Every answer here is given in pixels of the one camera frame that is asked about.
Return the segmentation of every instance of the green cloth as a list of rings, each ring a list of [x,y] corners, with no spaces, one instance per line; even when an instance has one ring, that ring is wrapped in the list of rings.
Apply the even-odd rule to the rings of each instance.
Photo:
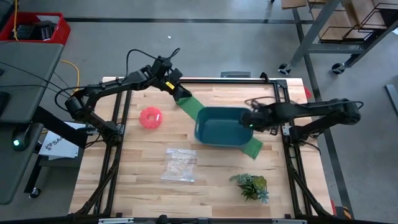
[[[181,98],[176,102],[184,112],[186,112],[193,120],[197,120],[199,111],[204,108],[194,96],[189,98]],[[241,149],[243,153],[255,159],[262,148],[263,143],[256,138],[252,138],[245,146]]]

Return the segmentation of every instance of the red bin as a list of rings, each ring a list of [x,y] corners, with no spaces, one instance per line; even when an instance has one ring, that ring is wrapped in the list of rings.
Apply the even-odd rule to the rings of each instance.
[[[17,13],[17,26],[19,24],[33,24],[34,22],[39,22],[38,16],[57,16],[59,17],[58,24],[55,26],[54,33],[50,40],[19,40],[21,42],[36,42],[36,43],[53,43],[53,44],[63,44],[67,43],[70,27],[63,18],[62,13],[56,12],[18,12]],[[0,40],[12,41],[15,39],[10,39],[10,34],[14,29],[14,13],[11,14],[9,20],[4,26],[3,30],[0,32]]]

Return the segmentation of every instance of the red donut toy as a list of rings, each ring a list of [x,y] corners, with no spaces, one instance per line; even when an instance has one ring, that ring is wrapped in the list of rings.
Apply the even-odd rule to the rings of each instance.
[[[159,127],[163,120],[162,112],[154,107],[148,107],[141,111],[139,122],[144,128],[154,129]]]

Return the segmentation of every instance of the butcher block tabletop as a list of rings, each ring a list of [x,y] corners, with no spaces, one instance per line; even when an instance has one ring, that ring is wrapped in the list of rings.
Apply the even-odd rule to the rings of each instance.
[[[114,77],[104,77],[110,81]],[[302,80],[286,79],[290,99],[306,103]],[[272,85],[261,84],[183,84],[205,106],[247,107],[246,99],[274,96]],[[119,121],[123,112],[122,97]],[[105,121],[111,120],[116,95],[100,99],[95,112]],[[273,103],[266,98],[262,103]],[[145,129],[139,122],[140,112],[153,106],[161,110],[163,121],[157,129]],[[311,118],[295,120],[296,125],[311,122]],[[254,132],[254,137],[264,143],[257,159],[253,160],[239,149],[207,146],[194,137],[195,121],[179,108],[172,96],[155,88],[134,91],[124,134],[118,180],[112,213],[122,212],[124,217],[174,218],[283,218],[293,213],[292,197],[287,178],[287,168],[280,130],[278,135]],[[192,169],[194,182],[165,180],[167,149],[187,149],[195,152]],[[100,179],[105,144],[98,142],[85,149],[73,193],[70,212],[76,212],[89,199]],[[301,147],[302,161],[308,188],[332,212],[328,188],[319,152],[312,146]],[[262,175],[267,180],[268,203],[248,200],[241,189],[230,182],[232,175],[248,173]],[[305,212],[302,193],[297,187],[300,208]],[[104,191],[103,206],[108,196]]]

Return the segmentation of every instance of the concrete floor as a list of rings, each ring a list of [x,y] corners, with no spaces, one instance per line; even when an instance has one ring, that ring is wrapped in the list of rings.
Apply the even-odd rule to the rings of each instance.
[[[23,11],[62,12],[65,17],[140,17],[190,19],[293,19],[291,10],[280,10],[276,1],[269,8],[265,0],[25,0]],[[302,19],[310,19],[308,8],[299,9]],[[154,55],[182,50],[174,65],[186,77],[219,77],[223,71],[248,71],[253,77],[276,72],[299,46],[294,25],[275,24],[117,24],[69,23],[72,32],[62,58],[79,66],[81,85],[95,83],[103,76],[123,75],[125,56],[138,48]],[[355,126],[332,128],[353,213],[357,219],[397,223],[398,220],[398,117],[384,85],[398,86],[398,36],[388,35],[353,68],[340,76],[328,71],[348,55],[312,55],[313,67],[324,100],[348,98],[365,103],[362,120]],[[143,55],[131,56],[130,68],[152,61]],[[72,67],[60,63],[57,73],[69,84],[76,82]],[[302,78],[310,86],[304,62],[289,75]],[[56,76],[52,81],[62,85]],[[62,119],[69,115],[58,110],[53,93],[46,92],[42,106]],[[323,168],[331,198],[339,205],[335,178],[323,138]],[[43,192],[34,200],[22,194],[24,177],[14,201],[0,206],[0,219],[65,215],[72,199],[77,169],[44,169],[38,187]]]

